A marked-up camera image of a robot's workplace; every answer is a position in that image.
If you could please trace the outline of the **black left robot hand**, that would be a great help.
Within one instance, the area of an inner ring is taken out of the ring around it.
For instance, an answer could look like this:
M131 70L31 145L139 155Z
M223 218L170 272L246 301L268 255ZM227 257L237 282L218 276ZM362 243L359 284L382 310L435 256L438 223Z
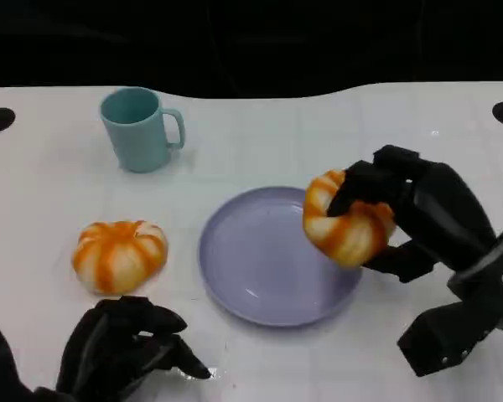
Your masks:
M104 299L76 325L56 390L76 401L123 401L153 371L177 368L194 379L210 371L180 337L187 323L146 297Z

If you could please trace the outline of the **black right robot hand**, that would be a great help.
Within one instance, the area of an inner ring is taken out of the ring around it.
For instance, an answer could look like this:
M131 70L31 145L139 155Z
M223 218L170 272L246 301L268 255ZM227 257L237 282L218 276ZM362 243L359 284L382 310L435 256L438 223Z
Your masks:
M439 262L466 271L496 241L482 205L456 171L402 147L386 145L374 152L372 162L351 165L327 214L346 213L356 201L387 204L395 224L409 236L364 264L402 283L426 275Z

